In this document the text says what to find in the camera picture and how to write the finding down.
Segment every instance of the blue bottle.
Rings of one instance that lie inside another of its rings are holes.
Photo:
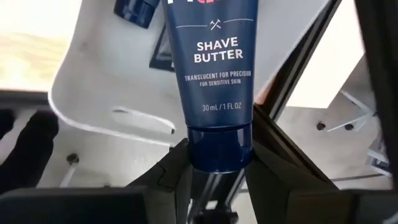
[[[160,0],[116,0],[113,12],[147,29]]]
[[[163,0],[193,166],[234,172],[252,158],[257,0]]]

